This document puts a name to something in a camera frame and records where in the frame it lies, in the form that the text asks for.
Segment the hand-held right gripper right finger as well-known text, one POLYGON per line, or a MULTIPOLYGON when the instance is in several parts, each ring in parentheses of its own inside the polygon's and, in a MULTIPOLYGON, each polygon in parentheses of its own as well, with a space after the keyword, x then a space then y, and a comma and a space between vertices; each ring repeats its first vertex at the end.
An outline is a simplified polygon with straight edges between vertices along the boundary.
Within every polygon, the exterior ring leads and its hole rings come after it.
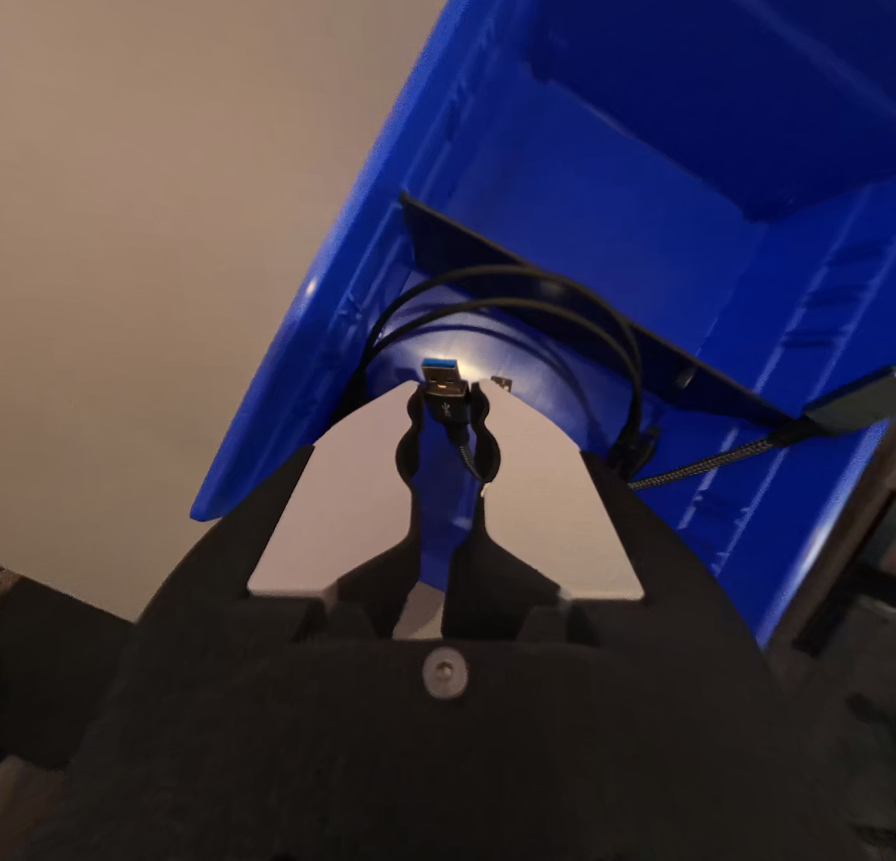
POLYGON ((495 382, 473 385, 470 401, 483 481, 462 543, 462 615, 642 601, 577 443, 495 382))

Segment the grey usb hub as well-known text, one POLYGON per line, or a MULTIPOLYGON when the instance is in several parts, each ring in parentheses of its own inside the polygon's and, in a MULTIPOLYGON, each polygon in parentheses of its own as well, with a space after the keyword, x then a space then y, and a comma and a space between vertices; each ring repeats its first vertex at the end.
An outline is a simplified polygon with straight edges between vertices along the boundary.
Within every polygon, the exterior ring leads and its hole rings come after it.
POLYGON ((804 408, 821 434, 845 435, 895 417, 895 367, 880 368, 843 385, 804 408))

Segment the blue plastic bin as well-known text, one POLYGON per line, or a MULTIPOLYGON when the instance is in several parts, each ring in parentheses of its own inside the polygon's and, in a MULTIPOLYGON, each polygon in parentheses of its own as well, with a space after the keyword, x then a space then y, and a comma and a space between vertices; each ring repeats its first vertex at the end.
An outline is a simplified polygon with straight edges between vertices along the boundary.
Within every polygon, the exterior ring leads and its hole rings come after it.
POLYGON ((330 424, 375 320, 511 257, 644 340, 652 476, 894 364, 894 0, 449 0, 190 511, 330 424))

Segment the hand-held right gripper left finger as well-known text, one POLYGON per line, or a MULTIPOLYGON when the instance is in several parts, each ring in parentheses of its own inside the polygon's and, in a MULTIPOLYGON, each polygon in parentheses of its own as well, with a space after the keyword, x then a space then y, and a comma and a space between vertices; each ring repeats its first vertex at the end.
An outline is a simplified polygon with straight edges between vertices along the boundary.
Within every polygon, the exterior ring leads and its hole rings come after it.
POLYGON ((422 385, 401 384, 314 444, 248 580, 253 597, 356 604, 372 624, 398 622, 420 578, 424 407, 422 385))

